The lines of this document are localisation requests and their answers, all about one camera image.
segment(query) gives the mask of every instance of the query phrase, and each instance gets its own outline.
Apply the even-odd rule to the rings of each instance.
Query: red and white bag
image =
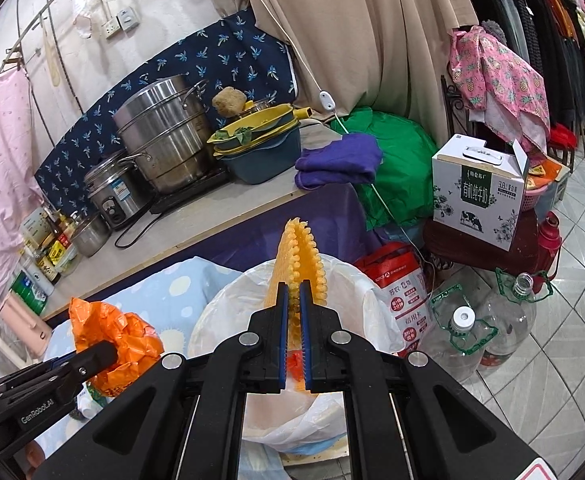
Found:
[[[416,349],[419,339],[434,324],[428,306],[423,270],[410,245],[390,242],[354,263],[361,272],[390,294],[387,307],[402,329],[404,356]]]

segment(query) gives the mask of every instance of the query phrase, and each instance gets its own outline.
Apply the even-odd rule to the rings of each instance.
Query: green plastic bag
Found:
[[[398,225],[410,225],[432,216],[432,156],[437,147],[421,125],[369,107],[355,108],[342,121],[349,132],[373,135],[383,152],[383,163],[377,170],[374,185],[392,218],[372,186],[356,185],[354,188],[366,212],[367,229],[393,220]],[[330,127],[345,135],[336,120]]]

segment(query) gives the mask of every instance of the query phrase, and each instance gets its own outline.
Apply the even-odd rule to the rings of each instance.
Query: folded purple cloth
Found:
[[[317,189],[324,184],[372,184],[383,152],[368,134],[348,134],[325,148],[302,150],[295,164],[295,184]]]

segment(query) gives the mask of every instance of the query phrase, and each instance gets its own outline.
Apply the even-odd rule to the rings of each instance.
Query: metal screw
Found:
[[[336,332],[332,333],[330,339],[333,340],[333,343],[337,343],[338,345],[345,345],[352,340],[352,336],[345,330],[337,330]]]
[[[413,366],[421,368],[428,364],[428,356],[423,352],[412,352],[412,354],[408,356],[408,362]]]
[[[239,336],[239,342],[243,346],[253,346],[259,343],[259,336],[254,332],[244,332]]]
[[[184,360],[181,358],[179,354],[168,354],[161,360],[161,365],[166,370],[174,370],[181,366],[181,363]]]

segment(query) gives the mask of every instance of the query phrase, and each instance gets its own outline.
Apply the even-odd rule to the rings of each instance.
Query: white wall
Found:
[[[22,30],[45,5],[46,0],[19,0],[19,22]],[[125,75],[148,58],[161,52],[175,41],[207,27],[220,18],[211,0],[114,0],[109,8],[101,0],[89,0],[92,14],[92,37],[79,37],[72,20],[71,0],[55,0],[51,5],[61,57],[68,77],[84,110],[112,88]],[[129,34],[119,33],[110,40],[103,36],[101,25],[110,11],[115,15],[131,6],[140,17],[139,27]],[[17,0],[5,0],[0,8],[0,65],[7,48],[18,38],[16,22]],[[52,41],[50,25],[45,20]],[[46,60],[42,28],[37,26],[22,42],[26,67],[32,88],[42,109],[45,123],[54,142],[79,119],[80,111],[66,83],[58,59],[61,83],[53,86]],[[33,104],[34,164],[38,167],[52,149],[44,125]]]

